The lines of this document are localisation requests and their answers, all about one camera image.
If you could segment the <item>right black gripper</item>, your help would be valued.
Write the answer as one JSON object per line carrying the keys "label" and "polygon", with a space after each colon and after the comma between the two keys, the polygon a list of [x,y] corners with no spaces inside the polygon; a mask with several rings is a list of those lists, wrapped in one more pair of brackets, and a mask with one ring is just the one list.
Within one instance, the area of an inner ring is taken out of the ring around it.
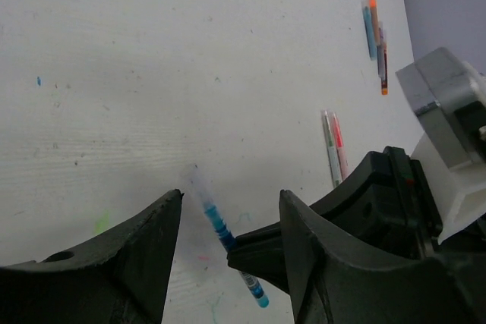
{"label": "right black gripper", "polygon": [[443,223],[421,163],[402,148],[368,152],[339,186],[309,207],[334,218],[369,187],[374,200],[364,207],[364,219],[371,222],[364,242],[411,260],[433,255]]}

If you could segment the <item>red highlighter pen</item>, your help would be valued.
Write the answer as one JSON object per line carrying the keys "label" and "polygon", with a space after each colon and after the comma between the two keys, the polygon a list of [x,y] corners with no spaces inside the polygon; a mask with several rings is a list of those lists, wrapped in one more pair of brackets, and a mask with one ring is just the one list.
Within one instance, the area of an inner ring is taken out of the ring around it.
{"label": "red highlighter pen", "polygon": [[336,150],[338,155],[341,179],[344,181],[349,176],[348,161],[346,158],[344,142],[342,139],[342,133],[339,126],[339,119],[337,118],[335,112],[331,112],[331,128],[333,130],[333,136],[336,143]]}

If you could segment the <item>green thin pen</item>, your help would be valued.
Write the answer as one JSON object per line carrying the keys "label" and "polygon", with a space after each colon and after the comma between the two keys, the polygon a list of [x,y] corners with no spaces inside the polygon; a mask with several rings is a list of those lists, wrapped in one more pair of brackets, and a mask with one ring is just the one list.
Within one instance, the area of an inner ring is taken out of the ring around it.
{"label": "green thin pen", "polygon": [[330,164],[330,173],[333,181],[333,187],[336,188],[342,183],[342,175],[339,166],[339,157],[337,154],[336,144],[330,123],[330,116],[327,111],[321,112],[323,123],[323,133],[326,140],[327,155]]}

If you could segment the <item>blue gel pen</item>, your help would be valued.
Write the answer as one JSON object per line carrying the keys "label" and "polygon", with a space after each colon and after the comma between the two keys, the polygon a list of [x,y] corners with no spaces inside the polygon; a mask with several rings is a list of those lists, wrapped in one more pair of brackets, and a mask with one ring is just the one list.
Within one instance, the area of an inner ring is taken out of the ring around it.
{"label": "blue gel pen", "polygon": [[[183,178],[187,181],[191,199],[202,209],[225,251],[229,253],[232,249],[235,249],[237,247],[235,236],[228,228],[225,219],[217,208],[210,188],[200,174],[198,166],[195,164],[189,165],[184,171]],[[270,301],[259,280],[243,271],[239,271],[238,274],[257,302],[257,305],[260,308],[268,307]]]}

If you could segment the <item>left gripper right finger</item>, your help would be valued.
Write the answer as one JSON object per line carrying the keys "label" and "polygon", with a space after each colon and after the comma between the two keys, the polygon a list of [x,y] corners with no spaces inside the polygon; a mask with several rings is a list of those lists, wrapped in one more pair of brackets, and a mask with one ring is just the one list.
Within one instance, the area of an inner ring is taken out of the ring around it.
{"label": "left gripper right finger", "polygon": [[360,241],[290,190],[279,198],[296,323],[483,323],[485,255],[409,260]]}

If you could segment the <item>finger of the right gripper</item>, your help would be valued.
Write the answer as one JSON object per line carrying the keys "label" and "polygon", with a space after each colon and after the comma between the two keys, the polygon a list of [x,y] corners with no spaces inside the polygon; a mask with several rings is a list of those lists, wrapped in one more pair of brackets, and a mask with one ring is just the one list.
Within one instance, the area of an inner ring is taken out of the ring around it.
{"label": "finger of the right gripper", "polygon": [[296,227],[269,225],[239,235],[228,264],[262,278],[293,295],[296,275]]}

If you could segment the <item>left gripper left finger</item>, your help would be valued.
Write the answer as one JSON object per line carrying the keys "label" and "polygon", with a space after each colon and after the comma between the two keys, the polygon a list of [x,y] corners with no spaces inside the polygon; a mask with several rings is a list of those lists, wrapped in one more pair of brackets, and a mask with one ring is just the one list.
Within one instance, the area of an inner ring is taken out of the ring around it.
{"label": "left gripper left finger", "polygon": [[171,190],[82,244],[3,266],[1,321],[162,322],[181,203],[181,191]]}

